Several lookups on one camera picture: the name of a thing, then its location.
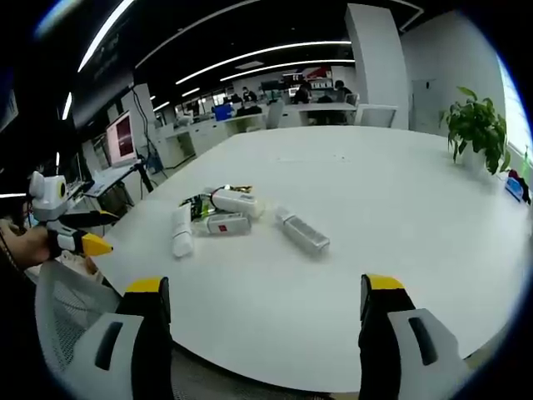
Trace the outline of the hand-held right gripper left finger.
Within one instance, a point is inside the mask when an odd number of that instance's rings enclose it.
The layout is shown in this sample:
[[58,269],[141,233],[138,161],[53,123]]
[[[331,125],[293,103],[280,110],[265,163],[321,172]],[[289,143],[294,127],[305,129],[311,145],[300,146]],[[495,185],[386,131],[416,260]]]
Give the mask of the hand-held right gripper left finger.
[[63,375],[75,399],[170,399],[171,310],[167,277],[132,283],[76,342]]

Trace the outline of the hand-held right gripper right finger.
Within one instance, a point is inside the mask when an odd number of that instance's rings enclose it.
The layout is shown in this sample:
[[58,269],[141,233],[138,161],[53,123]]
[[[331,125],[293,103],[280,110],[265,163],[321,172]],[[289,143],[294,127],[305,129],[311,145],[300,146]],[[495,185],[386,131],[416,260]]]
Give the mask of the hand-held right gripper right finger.
[[395,278],[361,276],[360,399],[451,399],[470,375],[453,333]]

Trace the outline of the person's left hand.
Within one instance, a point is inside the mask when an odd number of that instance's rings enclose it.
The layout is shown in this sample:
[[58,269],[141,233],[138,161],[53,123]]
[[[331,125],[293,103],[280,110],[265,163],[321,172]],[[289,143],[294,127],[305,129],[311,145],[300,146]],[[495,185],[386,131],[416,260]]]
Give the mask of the person's left hand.
[[32,227],[22,232],[7,219],[1,220],[1,249],[20,271],[38,266],[51,256],[45,227]]

